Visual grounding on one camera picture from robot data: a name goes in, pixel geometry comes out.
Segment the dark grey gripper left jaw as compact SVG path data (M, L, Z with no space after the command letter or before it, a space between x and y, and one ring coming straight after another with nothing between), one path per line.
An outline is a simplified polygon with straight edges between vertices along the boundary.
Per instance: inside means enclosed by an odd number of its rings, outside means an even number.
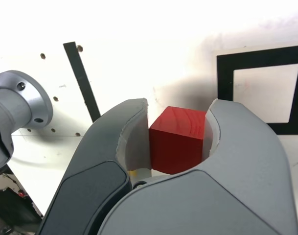
M129 171L149 168L148 103L129 99L103 114L80 141L38 230L95 235L132 190Z

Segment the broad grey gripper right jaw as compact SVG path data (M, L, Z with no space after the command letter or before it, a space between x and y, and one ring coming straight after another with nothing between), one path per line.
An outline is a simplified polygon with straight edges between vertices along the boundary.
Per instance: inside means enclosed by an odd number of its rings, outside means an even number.
M297 235L287 154L244 105L215 100L206 114L205 160L145 184L106 216L101 235Z

